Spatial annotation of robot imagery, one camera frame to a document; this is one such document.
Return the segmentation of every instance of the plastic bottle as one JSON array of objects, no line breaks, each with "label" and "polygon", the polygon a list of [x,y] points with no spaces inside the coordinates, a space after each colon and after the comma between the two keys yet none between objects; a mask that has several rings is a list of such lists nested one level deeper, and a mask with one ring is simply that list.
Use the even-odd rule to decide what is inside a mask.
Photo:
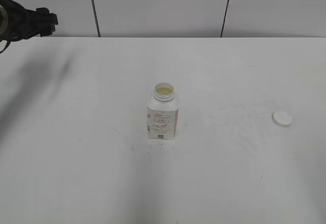
[{"label": "plastic bottle", "polygon": [[174,139],[178,109],[179,98],[173,86],[166,82],[157,84],[148,101],[148,137]]}]

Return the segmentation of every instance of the white wall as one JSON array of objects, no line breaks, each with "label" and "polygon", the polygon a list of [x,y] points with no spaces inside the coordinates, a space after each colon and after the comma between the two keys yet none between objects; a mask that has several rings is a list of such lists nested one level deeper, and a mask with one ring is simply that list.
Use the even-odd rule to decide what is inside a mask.
[{"label": "white wall", "polygon": [[[91,0],[14,0],[47,7],[54,36],[97,36]],[[103,37],[219,37],[227,0],[94,0]],[[230,0],[223,37],[326,37],[326,0]]]},{"label": "white wall", "polygon": [[219,37],[227,0],[95,0],[106,37]]},{"label": "white wall", "polygon": [[223,37],[326,37],[326,0],[230,0]]}]

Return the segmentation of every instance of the tabletop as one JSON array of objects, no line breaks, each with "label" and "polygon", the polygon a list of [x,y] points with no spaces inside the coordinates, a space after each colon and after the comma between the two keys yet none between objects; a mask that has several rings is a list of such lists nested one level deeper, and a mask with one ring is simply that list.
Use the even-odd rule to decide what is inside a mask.
[{"label": "tabletop", "polygon": [[[325,56],[323,38],[12,43],[0,223],[326,223]],[[161,81],[180,99],[173,141],[147,138]]]}]

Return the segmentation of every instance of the bottle opening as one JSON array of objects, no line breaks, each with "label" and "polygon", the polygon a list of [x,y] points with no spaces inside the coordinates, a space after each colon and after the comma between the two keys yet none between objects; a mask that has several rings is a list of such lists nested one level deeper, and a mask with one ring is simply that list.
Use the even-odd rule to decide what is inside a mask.
[{"label": "bottle opening", "polygon": [[170,95],[173,93],[173,86],[168,83],[159,83],[156,87],[155,90],[158,94],[160,95]]},{"label": "bottle opening", "polygon": [[174,98],[174,88],[167,82],[162,82],[156,85],[154,97],[160,102],[168,102]]}]

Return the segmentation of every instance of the bottle label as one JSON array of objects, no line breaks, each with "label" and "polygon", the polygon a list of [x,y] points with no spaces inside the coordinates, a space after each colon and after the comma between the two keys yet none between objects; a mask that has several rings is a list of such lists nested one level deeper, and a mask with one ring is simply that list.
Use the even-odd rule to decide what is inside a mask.
[{"label": "bottle label", "polygon": [[173,139],[178,121],[178,110],[162,111],[148,108],[147,133],[149,138]]}]

